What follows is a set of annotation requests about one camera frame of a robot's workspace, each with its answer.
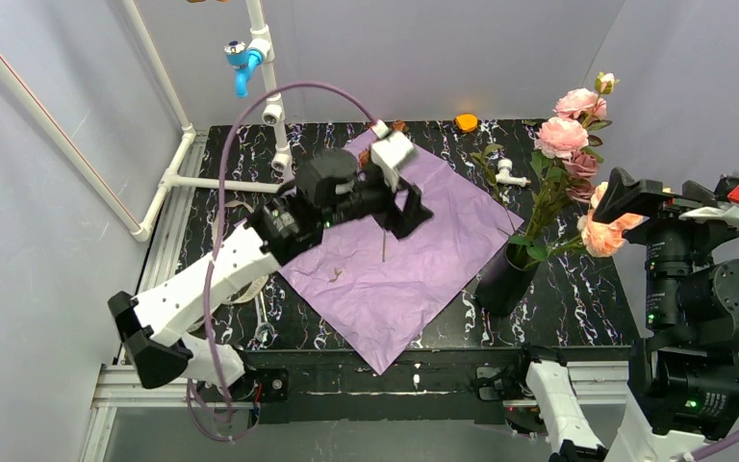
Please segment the pink bouquet wrapping paper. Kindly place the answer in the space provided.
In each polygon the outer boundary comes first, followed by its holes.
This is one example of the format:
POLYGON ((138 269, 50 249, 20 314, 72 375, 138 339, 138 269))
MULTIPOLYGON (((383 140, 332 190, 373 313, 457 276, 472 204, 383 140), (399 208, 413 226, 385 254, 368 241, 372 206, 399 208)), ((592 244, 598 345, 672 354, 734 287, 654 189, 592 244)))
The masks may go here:
POLYGON ((290 293, 275 348, 349 347, 385 372, 520 226, 486 190, 470 156, 475 136, 440 122, 417 123, 410 134, 418 154, 403 174, 434 217, 403 240, 371 218, 327 230, 281 270, 290 293), (333 268, 344 272, 329 283, 333 268))

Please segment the small brown roses stem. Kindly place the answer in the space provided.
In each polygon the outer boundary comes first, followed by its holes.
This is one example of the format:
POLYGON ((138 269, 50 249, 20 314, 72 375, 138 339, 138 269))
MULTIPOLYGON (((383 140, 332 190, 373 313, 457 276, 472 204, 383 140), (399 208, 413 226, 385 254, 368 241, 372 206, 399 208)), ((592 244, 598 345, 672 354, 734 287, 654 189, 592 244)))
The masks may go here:
MULTIPOLYGON (((402 119, 397 119, 391 123, 391 127, 394 131, 397 132, 406 132, 407 126, 406 123, 402 119)), ((359 167, 364 167, 368 162, 370 161, 370 149, 366 148, 363 150, 358 158, 359 167)), ((386 262, 386 253, 387 253, 387 234, 384 233, 382 236, 382 250, 381 250, 381 262, 386 262)))

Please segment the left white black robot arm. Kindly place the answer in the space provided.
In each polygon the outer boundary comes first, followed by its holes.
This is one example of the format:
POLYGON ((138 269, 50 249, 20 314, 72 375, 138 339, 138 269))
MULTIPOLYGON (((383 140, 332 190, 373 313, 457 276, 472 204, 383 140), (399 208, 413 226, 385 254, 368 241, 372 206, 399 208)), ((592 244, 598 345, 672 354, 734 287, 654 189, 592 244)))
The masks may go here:
POLYGON ((320 245, 329 227, 373 217, 399 240, 412 234, 433 216, 420 189, 400 174, 416 157, 415 146, 389 140, 371 145, 364 166, 346 150, 323 150, 211 252, 152 289, 113 295, 108 307, 140 385, 150 390, 186 378, 228 389, 240 381, 250 369, 243 353, 193 336, 191 326, 320 245))

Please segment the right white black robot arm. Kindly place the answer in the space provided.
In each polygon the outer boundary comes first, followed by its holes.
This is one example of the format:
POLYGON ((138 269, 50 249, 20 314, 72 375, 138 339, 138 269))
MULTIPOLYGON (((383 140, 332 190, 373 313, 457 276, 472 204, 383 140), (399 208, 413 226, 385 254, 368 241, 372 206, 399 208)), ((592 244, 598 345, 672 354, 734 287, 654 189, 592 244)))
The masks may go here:
POLYGON ((631 347, 613 442, 593 431, 560 353, 527 346, 518 364, 553 461, 699 461, 739 442, 739 258, 712 256, 739 238, 739 170, 672 192, 615 168, 592 217, 627 214, 642 219, 623 236, 646 249, 650 334, 631 347))

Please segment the dusty pink rose stem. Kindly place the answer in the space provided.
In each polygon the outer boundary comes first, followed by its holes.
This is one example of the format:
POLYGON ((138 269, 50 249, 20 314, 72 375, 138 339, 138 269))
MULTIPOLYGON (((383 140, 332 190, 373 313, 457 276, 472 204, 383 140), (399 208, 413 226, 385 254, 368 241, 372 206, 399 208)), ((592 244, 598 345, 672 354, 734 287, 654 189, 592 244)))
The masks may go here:
POLYGON ((593 155, 580 150, 563 159, 562 164, 569 175, 566 195, 575 202, 588 203, 596 190, 593 180, 599 171, 599 162, 593 155))

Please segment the light pink rose stem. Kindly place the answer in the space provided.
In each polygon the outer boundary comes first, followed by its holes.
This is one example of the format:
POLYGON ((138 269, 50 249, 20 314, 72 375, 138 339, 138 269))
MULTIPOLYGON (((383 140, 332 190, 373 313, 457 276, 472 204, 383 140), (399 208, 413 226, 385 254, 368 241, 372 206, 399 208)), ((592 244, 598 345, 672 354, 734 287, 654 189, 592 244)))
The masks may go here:
POLYGON ((563 210, 581 204, 585 207, 584 215, 588 209, 586 203, 575 202, 566 195, 569 175, 562 160, 582 150, 597 159, 600 169, 603 159, 596 148, 603 145, 603 141, 595 133, 611 124, 606 96, 613 93, 619 83, 614 74, 599 73, 590 90, 568 91, 557 100, 553 116, 536 125, 538 130, 529 164, 538 177, 539 190, 532 194, 533 206, 527 225, 515 235, 528 232, 531 243, 538 237, 539 242, 550 244, 575 233, 576 224, 571 233, 550 243, 542 238, 544 229, 555 222, 563 210))

